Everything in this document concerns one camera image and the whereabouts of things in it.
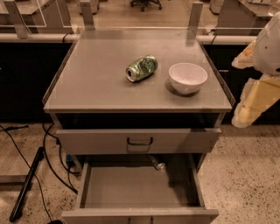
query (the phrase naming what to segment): open drawer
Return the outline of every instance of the open drawer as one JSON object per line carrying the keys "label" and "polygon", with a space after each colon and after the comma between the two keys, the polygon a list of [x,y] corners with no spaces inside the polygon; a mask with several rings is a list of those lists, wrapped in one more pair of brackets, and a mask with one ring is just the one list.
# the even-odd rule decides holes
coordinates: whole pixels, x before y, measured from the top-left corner
{"label": "open drawer", "polygon": [[208,153],[220,129],[59,129],[69,155]]}
{"label": "open drawer", "polygon": [[161,155],[160,171],[146,155],[130,158],[84,164],[76,208],[62,214],[68,224],[207,224],[218,216],[204,206],[192,154]]}

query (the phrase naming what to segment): white bowl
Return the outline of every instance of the white bowl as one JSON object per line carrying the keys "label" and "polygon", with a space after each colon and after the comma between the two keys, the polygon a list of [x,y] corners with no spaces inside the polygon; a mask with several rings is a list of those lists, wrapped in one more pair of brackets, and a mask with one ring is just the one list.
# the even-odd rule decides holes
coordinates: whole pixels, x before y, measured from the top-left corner
{"label": "white bowl", "polygon": [[207,80],[207,72],[192,63],[178,63],[170,67],[169,76],[172,86],[182,95],[200,90]]}

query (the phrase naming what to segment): green soda can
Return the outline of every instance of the green soda can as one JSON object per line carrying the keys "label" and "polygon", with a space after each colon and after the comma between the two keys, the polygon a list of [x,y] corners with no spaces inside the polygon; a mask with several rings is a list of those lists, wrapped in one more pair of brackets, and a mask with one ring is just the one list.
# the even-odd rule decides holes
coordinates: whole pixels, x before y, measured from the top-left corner
{"label": "green soda can", "polygon": [[158,61],[151,55],[138,59],[126,68],[129,81],[137,82],[153,74],[158,68]]}

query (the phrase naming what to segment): speckled floor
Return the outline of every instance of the speckled floor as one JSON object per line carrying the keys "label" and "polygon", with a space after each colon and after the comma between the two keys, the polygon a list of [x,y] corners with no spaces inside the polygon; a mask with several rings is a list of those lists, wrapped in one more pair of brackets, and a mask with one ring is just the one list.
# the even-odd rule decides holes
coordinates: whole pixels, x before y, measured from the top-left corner
{"label": "speckled floor", "polygon": [[[76,0],[66,0],[74,27],[82,25]],[[168,26],[186,25],[192,1],[162,0],[163,10],[130,8],[129,0],[102,2],[94,15],[97,26]],[[185,5],[179,9],[176,3]],[[204,4],[200,25],[214,25],[217,17]],[[17,123],[0,123],[5,128],[22,126]],[[29,164],[42,146],[45,132],[40,123],[28,124],[25,129],[11,130],[18,148]],[[199,182],[206,208],[218,209],[220,215],[213,224],[278,224],[280,223],[280,126],[262,125],[237,129],[221,125],[222,135],[206,156],[199,171]],[[53,169],[68,181],[67,172],[59,159],[59,146],[50,136],[46,139],[46,151]],[[11,139],[0,130],[0,175],[26,175],[29,171],[19,156]],[[60,219],[62,211],[74,208],[76,195],[64,187],[50,171],[43,159],[36,172],[42,185],[46,207],[53,220]],[[80,177],[71,175],[73,186],[79,190]],[[12,208],[21,185],[0,185],[0,223],[9,223]],[[22,217],[15,223],[48,223],[36,179],[27,193]]]}

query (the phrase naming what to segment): office chair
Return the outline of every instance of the office chair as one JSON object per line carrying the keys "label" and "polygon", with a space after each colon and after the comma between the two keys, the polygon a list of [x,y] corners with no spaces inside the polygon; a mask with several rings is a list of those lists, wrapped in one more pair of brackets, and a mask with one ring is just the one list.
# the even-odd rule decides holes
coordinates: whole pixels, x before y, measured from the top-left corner
{"label": "office chair", "polygon": [[159,10],[163,9],[163,7],[161,6],[161,3],[159,2],[159,0],[132,0],[130,2],[130,6],[133,7],[134,5],[139,5],[140,4],[140,5],[142,5],[141,11],[144,11],[145,7],[147,7],[149,3],[154,3],[154,4],[159,5],[158,6]]}

